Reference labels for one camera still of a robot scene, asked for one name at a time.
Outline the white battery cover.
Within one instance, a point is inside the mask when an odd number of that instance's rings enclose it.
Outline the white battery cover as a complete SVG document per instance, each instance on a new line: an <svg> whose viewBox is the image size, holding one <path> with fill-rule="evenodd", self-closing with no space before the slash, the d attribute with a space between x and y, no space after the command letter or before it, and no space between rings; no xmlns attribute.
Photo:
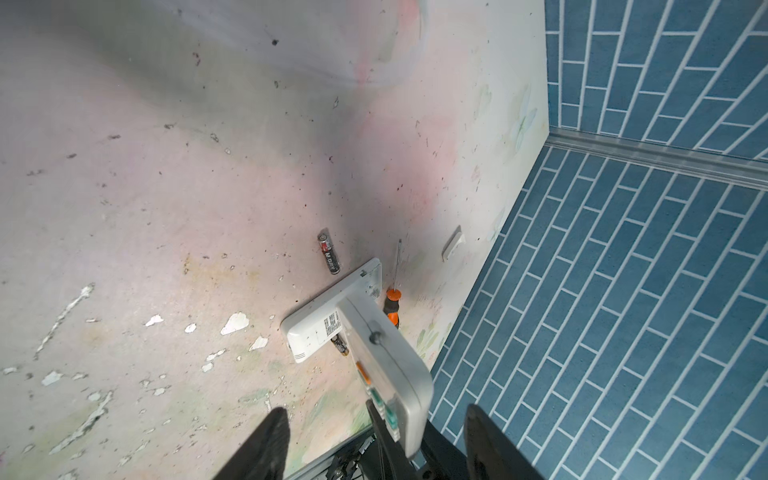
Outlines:
<svg viewBox="0 0 768 480"><path fill-rule="evenodd" d="M462 227L457 226L442 250L442 260L447 262L455 254L457 248L464 242L465 236Z"/></svg>

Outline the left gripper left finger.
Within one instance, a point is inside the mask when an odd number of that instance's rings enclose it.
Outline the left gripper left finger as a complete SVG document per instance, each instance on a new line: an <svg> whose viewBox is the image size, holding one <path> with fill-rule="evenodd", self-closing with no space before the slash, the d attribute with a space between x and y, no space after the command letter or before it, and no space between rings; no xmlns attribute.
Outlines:
<svg viewBox="0 0 768 480"><path fill-rule="evenodd" d="M280 480L284 476L290 426L283 407L270 411L214 476L215 480Z"/></svg>

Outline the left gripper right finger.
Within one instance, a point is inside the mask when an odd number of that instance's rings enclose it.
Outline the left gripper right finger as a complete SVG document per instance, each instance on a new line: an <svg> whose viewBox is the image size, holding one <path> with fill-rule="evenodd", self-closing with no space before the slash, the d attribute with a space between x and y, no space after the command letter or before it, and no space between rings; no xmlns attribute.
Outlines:
<svg viewBox="0 0 768 480"><path fill-rule="evenodd" d="M470 404L467 407L464 441L470 479L544 480L544 477L476 404Z"/></svg>

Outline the black gold AAA battery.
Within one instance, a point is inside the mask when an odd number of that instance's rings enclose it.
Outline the black gold AAA battery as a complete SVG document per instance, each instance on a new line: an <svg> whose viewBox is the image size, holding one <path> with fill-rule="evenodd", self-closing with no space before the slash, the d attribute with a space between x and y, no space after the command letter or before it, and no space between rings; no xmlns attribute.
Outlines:
<svg viewBox="0 0 768 480"><path fill-rule="evenodd" d="M344 339L342 338L342 336L340 334L334 335L331 338L331 342L333 343L333 345L336 347L336 349L339 351L339 353L342 356L348 356L349 355L348 346L347 346L346 342L344 341Z"/></svg>

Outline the black red AAA battery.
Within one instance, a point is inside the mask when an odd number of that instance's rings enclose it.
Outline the black red AAA battery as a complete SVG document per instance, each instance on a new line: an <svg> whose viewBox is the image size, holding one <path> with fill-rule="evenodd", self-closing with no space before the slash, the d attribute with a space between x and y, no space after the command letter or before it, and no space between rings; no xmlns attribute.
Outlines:
<svg viewBox="0 0 768 480"><path fill-rule="evenodd" d="M317 240L329 272L332 275L337 275L341 271L341 267L329 230L327 228L321 230L317 236Z"/></svg>

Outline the white air conditioner remote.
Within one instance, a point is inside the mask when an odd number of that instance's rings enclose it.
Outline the white air conditioner remote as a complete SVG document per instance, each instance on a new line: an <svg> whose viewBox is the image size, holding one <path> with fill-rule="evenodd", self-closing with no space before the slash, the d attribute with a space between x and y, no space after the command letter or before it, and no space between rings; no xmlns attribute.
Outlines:
<svg viewBox="0 0 768 480"><path fill-rule="evenodd" d="M382 290L382 263L372 258L300 306L280 324L295 363L300 364L342 331L338 304L352 291L377 300Z"/></svg>

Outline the grey buttoned remote control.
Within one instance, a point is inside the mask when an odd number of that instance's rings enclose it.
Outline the grey buttoned remote control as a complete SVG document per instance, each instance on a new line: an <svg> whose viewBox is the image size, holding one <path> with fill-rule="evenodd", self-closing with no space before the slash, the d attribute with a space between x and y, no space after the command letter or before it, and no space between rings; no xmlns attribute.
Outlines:
<svg viewBox="0 0 768 480"><path fill-rule="evenodd" d="M431 374L401 332L374 300L361 291L338 304L349 349L374 416L407 458L421 446L434 394Z"/></svg>

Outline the orange black screwdriver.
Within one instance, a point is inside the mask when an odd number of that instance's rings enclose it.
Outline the orange black screwdriver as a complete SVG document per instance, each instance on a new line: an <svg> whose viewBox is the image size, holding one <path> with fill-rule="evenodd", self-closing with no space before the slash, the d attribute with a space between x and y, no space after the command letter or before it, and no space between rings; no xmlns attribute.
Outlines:
<svg viewBox="0 0 768 480"><path fill-rule="evenodd" d="M389 319L389 321L397 328L400 328L400 316L399 316L399 308L400 308L400 300L402 298L402 292L398 288L398 273L399 273L399 267L401 263L401 256L402 256L402 240L399 239L397 243L397 249L396 249L396 255L395 255L395 264L394 264L394 273L392 278L392 283L390 285L390 288L386 292L386 297L384 300L383 305L383 312Z"/></svg>

